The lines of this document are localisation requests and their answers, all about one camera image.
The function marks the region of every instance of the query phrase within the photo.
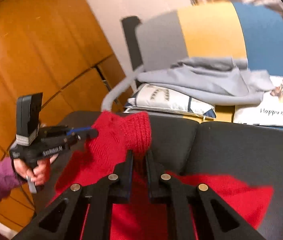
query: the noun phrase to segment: metal rivet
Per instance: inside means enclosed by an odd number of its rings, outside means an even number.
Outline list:
[[[77,190],[80,189],[80,185],[77,184],[77,183],[75,183],[75,184],[73,184],[73,185],[70,186],[70,189],[71,189],[72,191],[77,191]]]
[[[118,175],[117,174],[110,174],[109,176],[108,176],[108,179],[110,179],[110,180],[116,180],[116,179],[118,179]]]
[[[163,180],[170,180],[171,179],[171,176],[169,175],[169,174],[162,174],[161,176],[160,176]]]
[[[208,190],[208,186],[206,184],[199,184],[198,185],[199,190],[206,191]]]

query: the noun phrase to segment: wooden wall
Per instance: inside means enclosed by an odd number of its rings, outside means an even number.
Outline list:
[[[40,118],[56,125],[72,111],[100,110],[108,93],[100,73],[111,88],[124,78],[85,0],[0,0],[0,160],[15,138],[19,96],[43,92]],[[0,202],[0,222],[16,231],[33,212],[20,188]]]

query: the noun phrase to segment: chair backrest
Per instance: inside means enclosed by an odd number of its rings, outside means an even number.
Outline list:
[[[283,19],[263,6],[210,3],[154,17],[136,28],[146,71],[186,57],[247,58],[251,70],[283,76]]]

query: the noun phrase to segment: deer print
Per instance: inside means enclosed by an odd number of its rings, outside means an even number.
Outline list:
[[[275,87],[275,89],[273,89],[270,94],[273,97],[278,97],[279,102],[283,103],[283,82],[279,87]]]

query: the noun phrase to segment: yellow cushion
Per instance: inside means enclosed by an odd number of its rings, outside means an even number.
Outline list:
[[[235,112],[234,106],[216,106],[215,110],[216,110],[215,121],[219,121],[219,122],[232,122],[233,121],[234,112]],[[211,121],[211,119],[206,119],[204,121],[201,117],[187,116],[187,115],[184,115],[183,118],[194,120],[199,123]]]
[[[247,57],[242,28],[232,3],[191,6],[177,13],[189,57]]]

